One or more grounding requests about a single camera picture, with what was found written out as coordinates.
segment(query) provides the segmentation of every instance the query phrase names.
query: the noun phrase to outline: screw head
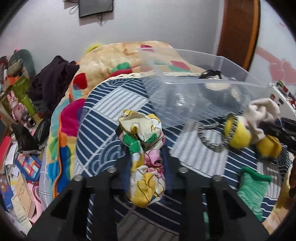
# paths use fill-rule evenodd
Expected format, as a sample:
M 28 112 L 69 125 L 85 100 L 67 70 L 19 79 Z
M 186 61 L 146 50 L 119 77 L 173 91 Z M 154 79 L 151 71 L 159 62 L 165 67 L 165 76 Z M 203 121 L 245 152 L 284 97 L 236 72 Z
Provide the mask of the screw head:
M 220 176 L 220 175 L 214 175 L 214 176 L 213 176 L 213 180 L 214 180 L 215 182 L 220 182 L 220 181 L 222 180 L 222 176 Z
M 116 167 L 109 167 L 109 168 L 107 168 L 107 172 L 115 173 L 115 172 L 117 172 L 117 168 Z
M 179 172 L 180 173 L 187 173 L 188 172 L 188 168 L 187 167 L 180 167 L 179 168 Z
M 76 175 L 73 179 L 76 182 L 80 182 L 83 179 L 83 177 L 81 175 Z

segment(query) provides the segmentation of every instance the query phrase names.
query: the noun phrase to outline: dark clothing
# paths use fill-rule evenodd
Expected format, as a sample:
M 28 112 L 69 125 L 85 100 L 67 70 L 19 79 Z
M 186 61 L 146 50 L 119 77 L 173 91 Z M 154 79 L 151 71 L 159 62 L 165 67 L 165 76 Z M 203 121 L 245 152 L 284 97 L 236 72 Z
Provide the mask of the dark clothing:
M 55 56 L 51 63 L 36 75 L 29 87 L 28 96 L 33 104 L 34 102 L 40 104 L 42 101 L 45 105 L 43 108 L 52 114 L 65 96 L 78 69 L 79 65 L 76 65 L 75 61 L 69 63 L 61 56 Z

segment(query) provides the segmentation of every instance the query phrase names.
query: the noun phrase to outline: clear plastic container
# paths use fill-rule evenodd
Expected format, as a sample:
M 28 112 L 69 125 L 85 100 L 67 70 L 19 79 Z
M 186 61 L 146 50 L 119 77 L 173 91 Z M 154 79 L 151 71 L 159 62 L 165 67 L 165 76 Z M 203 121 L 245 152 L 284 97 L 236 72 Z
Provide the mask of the clear plastic container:
M 163 127 L 184 125 L 188 119 L 201 121 L 244 111 L 250 101 L 267 97 L 266 87 L 260 81 L 224 57 L 171 48 L 144 48 L 140 54 L 143 67 L 155 72 L 143 84 Z M 198 72 L 196 76 L 177 69 L 183 76 L 174 76 L 165 73 L 172 67 L 171 60 L 202 69 L 193 67 Z M 223 79 L 198 77 L 209 69 L 220 70 Z

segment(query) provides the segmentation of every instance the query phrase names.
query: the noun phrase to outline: yellow fuzzy object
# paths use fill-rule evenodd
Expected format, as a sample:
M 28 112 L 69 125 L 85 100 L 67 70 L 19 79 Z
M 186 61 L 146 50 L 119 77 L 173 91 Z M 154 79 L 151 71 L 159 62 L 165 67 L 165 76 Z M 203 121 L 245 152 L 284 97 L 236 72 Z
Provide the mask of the yellow fuzzy object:
M 87 54 L 87 53 L 89 53 L 90 51 L 92 51 L 92 50 L 94 50 L 94 49 L 96 49 L 96 48 L 98 48 L 98 47 L 101 47 L 101 46 L 103 46 L 103 45 L 102 45 L 102 44 L 98 44 L 98 43 L 96 43 L 96 44 L 92 44 L 91 46 L 89 46 L 89 47 L 86 49 L 85 53 Z
M 224 134 L 228 136 L 233 123 L 233 117 L 228 119 L 224 126 Z M 236 149 L 242 149 L 250 145 L 251 142 L 251 132 L 246 128 L 245 118 L 242 116 L 238 117 L 237 129 L 234 132 L 232 140 L 229 145 Z
M 257 151 L 264 158 L 277 158 L 281 153 L 281 144 L 276 137 L 266 135 L 265 138 L 256 144 Z

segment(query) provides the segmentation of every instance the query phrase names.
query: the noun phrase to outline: pink bunny doll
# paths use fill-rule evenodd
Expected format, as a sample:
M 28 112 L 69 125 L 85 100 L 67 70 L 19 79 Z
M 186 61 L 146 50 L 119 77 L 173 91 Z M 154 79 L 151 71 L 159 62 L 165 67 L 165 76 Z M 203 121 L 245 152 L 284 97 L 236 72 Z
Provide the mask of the pink bunny doll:
M 27 127 L 27 123 L 22 120 L 22 116 L 28 114 L 27 108 L 24 106 L 23 103 L 18 102 L 18 99 L 13 91 L 11 91 L 10 94 L 7 95 L 7 99 L 9 102 L 9 107 L 11 109 L 12 118 L 15 121 L 18 120 L 24 127 Z

